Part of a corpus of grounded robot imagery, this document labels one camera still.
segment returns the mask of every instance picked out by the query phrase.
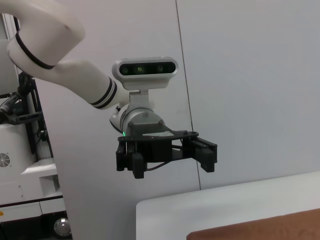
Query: white wall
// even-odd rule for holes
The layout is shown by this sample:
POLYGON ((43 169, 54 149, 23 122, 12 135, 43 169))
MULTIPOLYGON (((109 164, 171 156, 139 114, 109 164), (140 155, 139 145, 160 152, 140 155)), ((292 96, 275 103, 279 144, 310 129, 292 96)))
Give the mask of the white wall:
POLYGON ((320 170, 320 1, 178 0, 202 188, 320 170))
MULTIPOLYGON (((173 0, 63 0, 82 21, 86 38, 66 58, 93 61, 112 76, 121 58, 171 56, 181 68, 167 89, 150 95, 155 111, 175 130, 191 129, 182 52, 173 0)), ((173 162, 134 179, 116 171, 119 134, 109 118, 71 91, 37 81, 75 240, 135 239, 136 204, 199 190, 194 160, 173 162)))

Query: brown surface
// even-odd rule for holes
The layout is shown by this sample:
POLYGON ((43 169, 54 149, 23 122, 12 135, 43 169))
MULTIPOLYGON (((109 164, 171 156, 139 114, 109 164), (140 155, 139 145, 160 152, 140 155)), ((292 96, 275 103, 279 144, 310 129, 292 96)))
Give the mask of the brown surface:
POLYGON ((320 209, 195 231, 187 240, 320 240, 320 209))

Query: white table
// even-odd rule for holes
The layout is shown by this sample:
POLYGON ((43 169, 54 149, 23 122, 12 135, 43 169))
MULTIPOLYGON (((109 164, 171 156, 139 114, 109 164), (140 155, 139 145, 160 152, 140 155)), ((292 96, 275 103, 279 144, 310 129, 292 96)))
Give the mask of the white table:
POLYGON ((320 171, 140 202, 136 240, 186 240, 189 233, 320 208, 320 171))

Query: wheel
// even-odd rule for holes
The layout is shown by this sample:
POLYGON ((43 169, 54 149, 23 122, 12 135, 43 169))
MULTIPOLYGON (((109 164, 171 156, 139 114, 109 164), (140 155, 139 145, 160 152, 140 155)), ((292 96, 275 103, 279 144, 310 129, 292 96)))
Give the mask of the wheel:
POLYGON ((53 234, 58 239, 69 239, 72 237, 68 218, 62 217, 54 222, 53 234))

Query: robotic arm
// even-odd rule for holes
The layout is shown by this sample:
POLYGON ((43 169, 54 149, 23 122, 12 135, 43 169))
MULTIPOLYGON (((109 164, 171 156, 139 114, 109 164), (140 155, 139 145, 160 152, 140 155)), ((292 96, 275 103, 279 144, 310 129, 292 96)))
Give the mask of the robotic arm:
POLYGON ((110 118, 112 126, 123 134, 116 151, 118 171, 128 169, 141 179, 146 171, 193 158, 206 172, 214 172, 217 145, 194 131, 171 130, 149 103, 149 89, 165 88, 177 73, 174 59, 117 61, 112 73, 120 84, 89 61, 61 61, 85 37, 82 24, 63 5, 54 0, 0 0, 0 13, 20 20, 21 29, 7 47, 18 68, 66 87, 97 109, 119 104, 110 118), (182 145, 172 145, 174 140, 182 145), (148 163, 161 164, 148 168, 148 163))
POLYGON ((85 37, 66 7, 53 0, 0 0, 0 12, 20 20, 21 29, 7 47, 18 68, 70 89, 98 109, 129 102, 122 85, 89 61, 61 61, 85 37))

